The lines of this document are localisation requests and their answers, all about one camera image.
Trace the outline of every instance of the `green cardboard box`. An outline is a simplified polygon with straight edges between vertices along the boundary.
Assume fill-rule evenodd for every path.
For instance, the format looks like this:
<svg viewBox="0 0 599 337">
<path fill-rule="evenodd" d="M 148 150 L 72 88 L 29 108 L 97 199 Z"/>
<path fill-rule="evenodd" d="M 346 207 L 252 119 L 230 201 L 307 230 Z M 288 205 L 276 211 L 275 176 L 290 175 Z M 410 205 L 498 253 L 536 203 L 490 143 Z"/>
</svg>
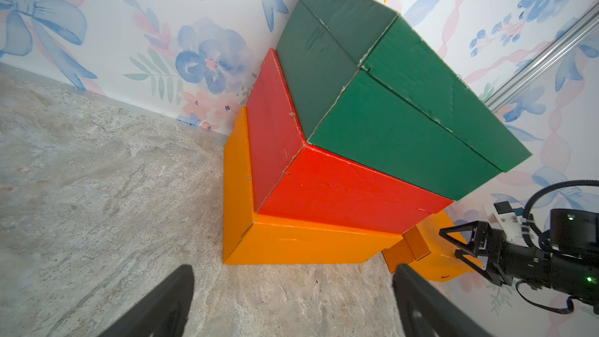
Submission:
<svg viewBox="0 0 599 337">
<path fill-rule="evenodd" d="M 277 53 L 315 146 L 453 200 L 531 155 L 374 0 L 299 0 Z"/>
</svg>

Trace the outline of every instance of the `cardboard box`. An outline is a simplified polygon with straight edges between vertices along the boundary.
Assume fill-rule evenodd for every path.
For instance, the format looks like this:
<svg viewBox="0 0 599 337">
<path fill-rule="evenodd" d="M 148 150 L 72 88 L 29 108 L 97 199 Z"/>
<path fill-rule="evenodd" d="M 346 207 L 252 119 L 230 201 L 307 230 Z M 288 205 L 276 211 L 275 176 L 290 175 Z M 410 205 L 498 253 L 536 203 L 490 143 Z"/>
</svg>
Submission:
<svg viewBox="0 0 599 337">
<path fill-rule="evenodd" d="M 362 263 L 401 235 L 254 212 L 247 115 L 225 146 L 224 264 Z"/>
<path fill-rule="evenodd" d="M 531 154 L 374 0 L 299 0 L 277 45 L 308 143 L 458 200 Z"/>
<path fill-rule="evenodd" d="M 451 200 L 308 144 L 275 50 L 247 101 L 260 215 L 403 233 Z"/>
<path fill-rule="evenodd" d="M 453 226 L 445 211 L 431 215 L 403 234 L 404 239 L 383 250 L 389 272 L 400 264 L 409 264 L 426 280 L 445 282 L 474 270 L 453 254 L 458 248 L 439 236 L 439 229 Z M 465 239 L 455 236 L 462 242 Z M 469 258 L 479 266 L 481 262 Z"/>
</svg>

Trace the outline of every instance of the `marble floor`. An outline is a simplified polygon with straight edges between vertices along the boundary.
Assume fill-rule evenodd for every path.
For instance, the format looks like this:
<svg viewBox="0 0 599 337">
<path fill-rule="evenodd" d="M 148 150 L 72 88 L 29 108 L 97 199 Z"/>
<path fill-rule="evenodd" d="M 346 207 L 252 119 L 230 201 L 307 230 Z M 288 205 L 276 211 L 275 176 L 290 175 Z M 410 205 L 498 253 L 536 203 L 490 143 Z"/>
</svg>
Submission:
<svg viewBox="0 0 599 337">
<path fill-rule="evenodd" d="M 381 254 L 222 265 L 225 142 L 0 73 L 0 334 L 96 336 L 189 263 L 185 336 L 403 335 Z"/>
</svg>

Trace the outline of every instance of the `wall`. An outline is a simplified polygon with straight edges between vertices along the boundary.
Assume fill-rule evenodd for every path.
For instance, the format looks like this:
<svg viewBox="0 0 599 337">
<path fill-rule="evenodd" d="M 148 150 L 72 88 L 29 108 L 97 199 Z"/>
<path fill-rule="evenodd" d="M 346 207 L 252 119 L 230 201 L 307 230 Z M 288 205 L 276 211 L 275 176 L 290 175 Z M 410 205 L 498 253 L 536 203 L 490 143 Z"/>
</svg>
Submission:
<svg viewBox="0 0 599 337">
<path fill-rule="evenodd" d="M 483 205 L 507 200 L 524 207 L 542 187 L 573 179 L 599 179 L 597 139 L 599 121 L 599 28 L 580 47 L 543 72 L 516 99 L 496 112 L 510 125 L 533 156 L 514 170 L 502 173 L 467 197 L 454 203 L 447 213 L 455 224 L 487 220 Z M 549 229 L 551 208 L 575 208 L 599 212 L 599 190 L 573 187 L 547 194 L 533 208 L 535 221 Z M 558 315 L 525 303 L 513 287 L 496 287 L 477 273 L 448 281 L 449 297 L 489 332 L 497 336 L 596 336 L 599 315 L 592 307 L 574 301 L 575 311 Z M 522 293 L 535 301 L 564 308 L 565 296 L 556 291 Z"/>
<path fill-rule="evenodd" d="M 477 94 L 488 95 L 598 0 L 378 1 L 400 11 Z M 228 134 L 295 2 L 0 0 L 0 61 Z M 484 204 L 519 203 L 548 183 L 597 178 L 598 132 L 587 125 L 597 121 L 597 49 L 597 38 L 587 41 L 498 112 L 535 156 L 454 204 L 448 210 L 454 221 L 484 218 Z M 597 193 L 551 195 L 535 210 L 537 220 L 556 205 L 599 211 Z M 585 336 L 597 325 L 588 307 L 553 315 L 477 275 L 446 289 L 498 336 Z M 563 304 L 563 295 L 537 293 L 539 302 Z"/>
<path fill-rule="evenodd" d="M 597 2 L 378 1 L 482 95 Z M 295 2 L 0 0 L 0 61 L 228 134 Z"/>
</svg>

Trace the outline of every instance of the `white mounting bracket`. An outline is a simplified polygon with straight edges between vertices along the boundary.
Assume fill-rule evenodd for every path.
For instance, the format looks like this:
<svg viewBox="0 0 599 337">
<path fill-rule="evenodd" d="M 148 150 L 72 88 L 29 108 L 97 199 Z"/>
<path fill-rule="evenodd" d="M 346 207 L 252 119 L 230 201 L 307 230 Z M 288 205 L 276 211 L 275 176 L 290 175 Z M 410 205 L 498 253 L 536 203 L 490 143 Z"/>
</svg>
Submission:
<svg viewBox="0 0 599 337">
<path fill-rule="evenodd" d="M 522 237 L 522 225 L 515 212 L 498 213 L 494 205 L 483 206 L 488 218 L 494 216 L 505 232 L 505 240 L 514 243 L 516 237 Z"/>
</svg>

